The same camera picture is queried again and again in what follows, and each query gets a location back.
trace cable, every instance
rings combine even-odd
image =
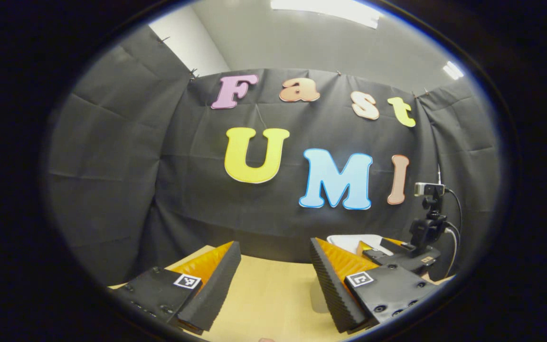
[[[454,249],[453,249],[453,258],[451,259],[451,264],[449,264],[449,269],[447,270],[447,273],[444,274],[445,278],[449,276],[449,272],[451,271],[451,268],[453,267],[453,264],[455,263],[455,256],[457,255],[457,251],[459,249],[460,242],[461,242],[461,236],[457,230],[457,227],[455,227],[452,223],[449,223],[449,225],[454,229],[454,231],[449,228],[445,228],[444,232],[449,232],[453,234]]]
[[[451,193],[451,195],[453,195],[453,197],[455,197],[455,200],[457,201],[457,206],[460,208],[460,227],[459,228],[455,228],[457,229],[457,232],[458,233],[462,233],[462,228],[463,228],[463,212],[462,212],[462,204],[460,203],[460,199],[458,199],[457,195],[454,193],[453,190],[449,189],[449,188],[445,188],[444,189],[445,192],[449,192]]]

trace letter m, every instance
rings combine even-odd
[[[371,156],[363,153],[352,154],[343,171],[339,173],[327,150],[307,149],[303,155],[310,162],[310,175],[305,196],[299,199],[301,206],[324,206],[324,199],[320,197],[322,186],[333,208],[339,204],[346,189],[348,196],[343,201],[343,207],[353,210],[366,210],[371,207],[368,199],[368,169],[373,164]]]

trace yellow letter u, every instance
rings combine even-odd
[[[256,135],[252,128],[234,127],[227,131],[229,143],[225,153],[225,171],[236,181],[248,183],[267,182],[276,176],[282,158],[282,143],[291,134],[281,128],[268,128],[263,131],[267,138],[265,162],[261,167],[246,165],[246,152],[250,138]]]

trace black fabric backdrop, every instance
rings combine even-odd
[[[222,76],[257,74],[232,109],[212,110]],[[315,102],[283,102],[282,82],[316,82]],[[371,94],[380,118],[354,114],[352,91]],[[378,234],[408,240],[412,219],[423,217],[415,182],[443,182],[464,206],[460,260],[488,233],[500,172],[490,108],[468,84],[455,82],[415,99],[390,86],[355,76],[307,69],[256,69],[210,75],[189,82],[189,70],[156,35],[144,28],[98,61],[61,109],[52,137],[48,186],[52,209],[69,246],[105,284],[127,281],[150,266],[167,266],[204,244],[240,242],[244,255],[309,262],[309,238],[332,234]],[[403,126],[387,103],[401,97],[416,126]],[[232,179],[224,156],[232,127],[250,127],[247,164],[264,161],[266,128],[284,128],[282,164],[262,184]],[[330,152],[341,170],[350,155],[373,157],[368,210],[303,208],[309,163],[306,149]],[[389,205],[391,157],[410,160],[406,200]],[[456,205],[445,197],[445,214],[459,223]],[[448,237],[437,247],[449,265]]]

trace wooden table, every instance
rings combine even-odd
[[[204,246],[166,269],[212,249]],[[333,342],[360,333],[338,333],[330,313],[312,309],[310,288],[316,279],[311,264],[242,255],[219,316],[200,337],[213,342]]]

